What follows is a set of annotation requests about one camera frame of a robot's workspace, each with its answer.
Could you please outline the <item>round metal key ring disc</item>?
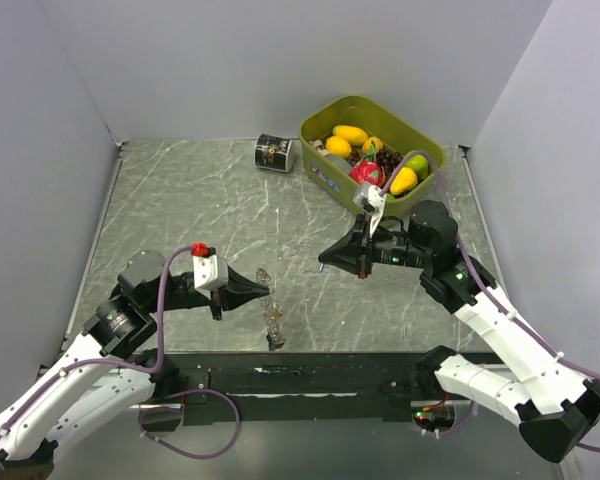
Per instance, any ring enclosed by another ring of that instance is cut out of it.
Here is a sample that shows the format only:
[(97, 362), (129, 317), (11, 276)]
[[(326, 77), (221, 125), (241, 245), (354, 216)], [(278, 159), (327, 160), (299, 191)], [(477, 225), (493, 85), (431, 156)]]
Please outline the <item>round metal key ring disc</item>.
[(280, 310), (280, 308), (278, 303), (272, 297), (274, 290), (271, 287), (271, 277), (265, 269), (258, 268), (256, 270), (256, 282), (268, 289), (268, 295), (260, 298), (260, 304), (263, 308), (263, 320), (266, 326), (268, 348), (270, 351), (276, 351), (273, 348), (274, 342), (284, 341), (286, 343), (286, 338), (282, 334), (280, 328), (281, 319), (276, 320), (273, 317), (273, 312), (275, 310)]

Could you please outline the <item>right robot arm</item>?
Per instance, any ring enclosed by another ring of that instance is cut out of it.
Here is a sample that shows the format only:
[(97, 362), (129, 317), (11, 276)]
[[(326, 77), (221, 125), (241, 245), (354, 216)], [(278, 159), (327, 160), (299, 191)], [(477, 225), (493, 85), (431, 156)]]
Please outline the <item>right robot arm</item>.
[(513, 424), (541, 458), (561, 462), (600, 420), (600, 378), (567, 365), (514, 309), (495, 278), (458, 242), (458, 224), (437, 201), (418, 202), (391, 231), (359, 214), (321, 252), (321, 263), (364, 279), (374, 265), (416, 268), (425, 292), (476, 333), (508, 368), (505, 377), (439, 346), (419, 362), (428, 398), (463, 396)]

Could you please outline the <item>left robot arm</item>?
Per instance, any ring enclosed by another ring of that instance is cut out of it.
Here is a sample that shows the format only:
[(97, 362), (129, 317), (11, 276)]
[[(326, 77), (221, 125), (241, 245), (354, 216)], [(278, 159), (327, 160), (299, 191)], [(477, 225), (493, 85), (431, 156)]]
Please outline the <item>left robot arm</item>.
[(269, 295), (215, 248), (196, 243), (184, 251), (193, 268), (179, 275), (159, 252), (132, 256), (72, 344), (0, 413), (0, 479), (46, 479), (60, 451), (135, 404), (175, 395), (179, 370), (165, 353), (165, 312), (205, 307), (220, 320)]

